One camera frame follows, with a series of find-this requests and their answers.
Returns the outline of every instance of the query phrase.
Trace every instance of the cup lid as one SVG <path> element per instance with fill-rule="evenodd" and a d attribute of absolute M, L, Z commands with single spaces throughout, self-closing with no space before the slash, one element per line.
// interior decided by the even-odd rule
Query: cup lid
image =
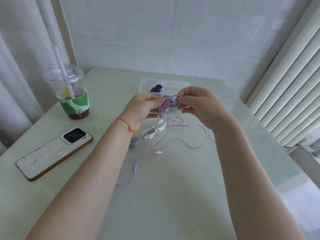
<path fill-rule="evenodd" d="M 83 72 L 82 69 L 80 69 L 78 66 L 73 65 L 73 64 L 64 64 L 66 68 L 66 73 L 68 74 L 69 81 L 76 82 L 80 79 L 82 79 L 85 76 L 85 73 Z M 51 67 L 47 72 L 43 74 L 44 80 L 47 82 L 64 82 L 64 79 L 61 75 L 61 70 L 58 65 L 55 65 Z"/>

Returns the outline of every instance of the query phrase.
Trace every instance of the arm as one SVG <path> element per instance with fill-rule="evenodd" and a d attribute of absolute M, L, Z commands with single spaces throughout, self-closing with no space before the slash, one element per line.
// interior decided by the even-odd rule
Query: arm
<path fill-rule="evenodd" d="M 235 118 L 205 88 L 188 87 L 178 94 L 182 113 L 213 130 L 237 238 L 304 239 Z"/>
<path fill-rule="evenodd" d="M 132 98 L 122 114 L 134 130 L 162 103 L 156 95 Z M 95 239 L 108 209 L 133 133 L 116 119 L 33 226 L 27 240 Z"/>

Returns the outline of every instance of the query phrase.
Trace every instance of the gray silicone cup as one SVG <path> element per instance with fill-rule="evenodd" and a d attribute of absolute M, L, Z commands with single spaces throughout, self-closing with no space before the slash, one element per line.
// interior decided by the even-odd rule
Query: gray silicone cup
<path fill-rule="evenodd" d="M 140 145 L 141 141 L 139 137 L 132 137 L 129 145 L 129 149 L 135 149 Z"/>

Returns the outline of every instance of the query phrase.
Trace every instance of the hand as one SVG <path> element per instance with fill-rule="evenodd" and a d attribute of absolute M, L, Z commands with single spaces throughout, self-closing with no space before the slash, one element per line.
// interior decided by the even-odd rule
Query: hand
<path fill-rule="evenodd" d="M 206 88 L 190 86 L 182 89 L 178 95 L 178 109 L 182 109 L 183 114 L 196 116 L 207 128 L 212 129 L 215 119 L 229 114 L 218 98 Z"/>
<path fill-rule="evenodd" d="M 150 110 L 159 107 L 163 100 L 163 97 L 155 94 L 148 93 L 135 95 L 126 105 L 119 117 L 128 122 L 128 124 L 136 131 L 139 129 L 142 120 L 158 117 L 157 113 L 150 113 Z"/>

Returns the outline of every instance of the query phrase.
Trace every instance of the clear plastic box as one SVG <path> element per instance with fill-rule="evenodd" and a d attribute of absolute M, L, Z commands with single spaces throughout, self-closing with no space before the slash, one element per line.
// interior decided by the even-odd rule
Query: clear plastic box
<path fill-rule="evenodd" d="M 161 93 L 150 92 L 150 90 L 156 85 L 160 84 L 163 88 Z M 157 95 L 173 96 L 176 95 L 181 89 L 191 86 L 189 82 L 184 81 L 167 81 L 167 80 L 156 80 L 142 78 L 140 84 L 140 93 L 153 93 Z"/>

